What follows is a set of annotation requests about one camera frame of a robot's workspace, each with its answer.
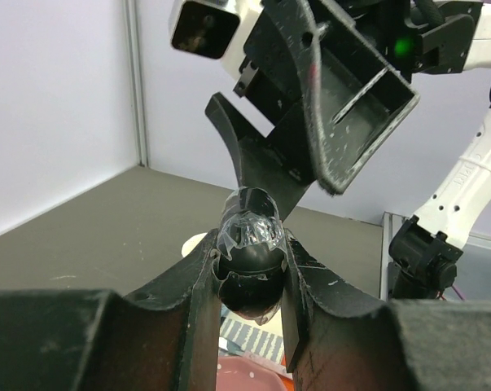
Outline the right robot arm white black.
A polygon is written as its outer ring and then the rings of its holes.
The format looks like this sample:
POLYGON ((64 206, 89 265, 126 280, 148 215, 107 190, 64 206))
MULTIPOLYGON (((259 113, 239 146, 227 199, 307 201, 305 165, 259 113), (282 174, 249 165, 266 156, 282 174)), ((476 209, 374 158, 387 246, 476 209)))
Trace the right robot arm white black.
MULTIPOLYGON (((254 125, 266 126, 251 103, 239 103, 230 92, 234 83, 218 64, 204 65, 205 103, 218 91, 250 115, 254 125)), ((421 103, 404 125, 394 132, 354 180, 344 196, 332 199, 318 184, 299 201, 287 227, 305 247, 327 261, 333 271, 350 283, 380 296, 390 288, 388 246, 404 216, 414 212, 434 187, 452 169, 466 149, 484 112, 491 71, 470 71, 466 76, 416 77, 421 103)), ((224 188, 236 187, 235 174, 216 130, 206 125, 200 136, 204 143, 195 163, 192 152, 191 178, 224 188)), ((491 300, 491 203, 477 220, 474 238, 469 239, 458 262, 456 285, 466 298, 491 300)))

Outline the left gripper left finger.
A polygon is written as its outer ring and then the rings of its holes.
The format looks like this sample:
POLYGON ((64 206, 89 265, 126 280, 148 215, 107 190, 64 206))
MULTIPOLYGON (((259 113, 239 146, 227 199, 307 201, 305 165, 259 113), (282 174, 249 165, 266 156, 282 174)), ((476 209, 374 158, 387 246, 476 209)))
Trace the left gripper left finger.
POLYGON ((126 296, 0 291, 0 390, 213 390, 217 234, 126 296))

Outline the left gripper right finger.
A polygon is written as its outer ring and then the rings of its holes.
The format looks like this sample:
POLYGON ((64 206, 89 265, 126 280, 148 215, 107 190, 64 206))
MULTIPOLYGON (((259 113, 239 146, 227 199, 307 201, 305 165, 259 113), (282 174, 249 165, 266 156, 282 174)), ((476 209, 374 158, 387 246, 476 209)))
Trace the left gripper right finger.
POLYGON ((297 390, 491 390, 491 301, 381 301, 287 233, 282 299, 297 390))

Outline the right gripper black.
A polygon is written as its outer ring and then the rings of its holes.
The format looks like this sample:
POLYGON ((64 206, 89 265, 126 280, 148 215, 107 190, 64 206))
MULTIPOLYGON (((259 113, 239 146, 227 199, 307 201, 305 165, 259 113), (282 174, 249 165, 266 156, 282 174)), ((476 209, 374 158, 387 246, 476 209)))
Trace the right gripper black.
POLYGON ((419 101, 334 1, 265 2, 243 51, 240 69, 254 73, 244 96, 276 128, 263 136, 221 93, 205 115, 238 185, 266 191, 283 221, 310 187, 302 130, 315 178, 339 195, 419 101))

